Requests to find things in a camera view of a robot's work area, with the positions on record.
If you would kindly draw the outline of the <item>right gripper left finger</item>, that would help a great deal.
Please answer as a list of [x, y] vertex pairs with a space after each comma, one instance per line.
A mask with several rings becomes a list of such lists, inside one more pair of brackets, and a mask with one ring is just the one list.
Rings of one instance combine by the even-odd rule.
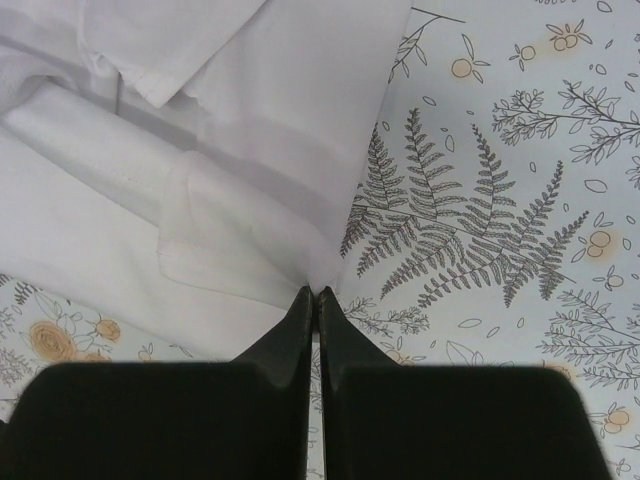
[[1, 430], [5, 479], [302, 479], [313, 295], [229, 362], [59, 363]]

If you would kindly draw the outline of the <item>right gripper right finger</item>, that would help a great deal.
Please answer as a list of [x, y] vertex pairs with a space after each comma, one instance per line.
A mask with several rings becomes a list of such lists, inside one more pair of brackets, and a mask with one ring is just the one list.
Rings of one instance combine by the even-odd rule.
[[531, 366], [402, 366], [318, 298], [330, 479], [607, 479], [578, 392]]

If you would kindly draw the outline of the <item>white t shirt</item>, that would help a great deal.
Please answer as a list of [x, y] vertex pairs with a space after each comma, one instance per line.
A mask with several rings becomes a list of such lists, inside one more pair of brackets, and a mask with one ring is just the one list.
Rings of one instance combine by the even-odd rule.
[[410, 10], [3, 2], [3, 269], [136, 321], [332, 285]]

